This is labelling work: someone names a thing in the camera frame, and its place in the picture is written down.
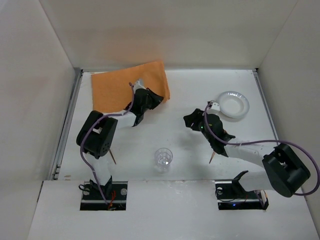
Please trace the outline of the white paper plate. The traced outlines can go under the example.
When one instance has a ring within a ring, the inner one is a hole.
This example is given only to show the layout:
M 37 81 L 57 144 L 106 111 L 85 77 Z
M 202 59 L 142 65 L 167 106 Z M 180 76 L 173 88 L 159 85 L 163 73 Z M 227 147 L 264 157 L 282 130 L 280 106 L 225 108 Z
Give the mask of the white paper plate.
M 229 118 L 241 119 L 247 115 L 250 110 L 248 99 L 236 91 L 222 92 L 218 98 L 220 111 Z

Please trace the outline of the orange cloth napkin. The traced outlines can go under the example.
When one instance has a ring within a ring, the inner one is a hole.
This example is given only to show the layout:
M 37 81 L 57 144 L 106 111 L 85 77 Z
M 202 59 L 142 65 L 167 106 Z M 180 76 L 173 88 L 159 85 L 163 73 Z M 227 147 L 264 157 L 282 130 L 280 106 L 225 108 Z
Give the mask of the orange cloth napkin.
M 170 89 L 162 61 L 91 75 L 93 109 L 101 113 L 123 110 L 132 100 L 129 83 L 143 80 L 143 85 L 166 102 Z

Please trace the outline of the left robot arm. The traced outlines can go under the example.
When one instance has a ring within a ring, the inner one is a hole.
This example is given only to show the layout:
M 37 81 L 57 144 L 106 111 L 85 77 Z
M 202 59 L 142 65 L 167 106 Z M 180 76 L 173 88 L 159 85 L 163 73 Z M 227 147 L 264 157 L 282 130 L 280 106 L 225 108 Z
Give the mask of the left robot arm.
M 149 88 L 138 88 L 133 92 L 131 101 L 119 112 L 91 111 L 76 138 L 80 157 L 93 175 L 92 187 L 106 197 L 111 194 L 112 176 L 103 157 L 111 148 L 116 130 L 137 126 L 146 111 L 155 109 L 164 100 Z

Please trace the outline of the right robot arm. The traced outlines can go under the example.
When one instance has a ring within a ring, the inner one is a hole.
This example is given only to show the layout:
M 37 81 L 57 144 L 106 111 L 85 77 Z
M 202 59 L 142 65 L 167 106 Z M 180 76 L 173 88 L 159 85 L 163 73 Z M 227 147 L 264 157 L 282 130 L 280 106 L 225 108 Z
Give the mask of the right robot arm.
M 284 197 L 293 196 L 311 176 L 305 164 L 286 143 L 274 147 L 246 144 L 224 130 L 218 115 L 208 114 L 199 108 L 185 115 L 183 120 L 187 128 L 202 133 L 216 154 L 264 168 L 269 181 L 266 187 Z

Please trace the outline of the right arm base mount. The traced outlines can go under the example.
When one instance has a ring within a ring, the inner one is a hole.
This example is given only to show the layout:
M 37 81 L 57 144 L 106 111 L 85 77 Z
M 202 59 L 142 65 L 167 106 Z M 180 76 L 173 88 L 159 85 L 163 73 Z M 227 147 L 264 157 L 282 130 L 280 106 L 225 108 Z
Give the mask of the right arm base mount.
M 219 210 L 263 210 L 269 207 L 269 199 L 264 190 L 245 191 L 233 180 L 215 181 L 214 194 Z

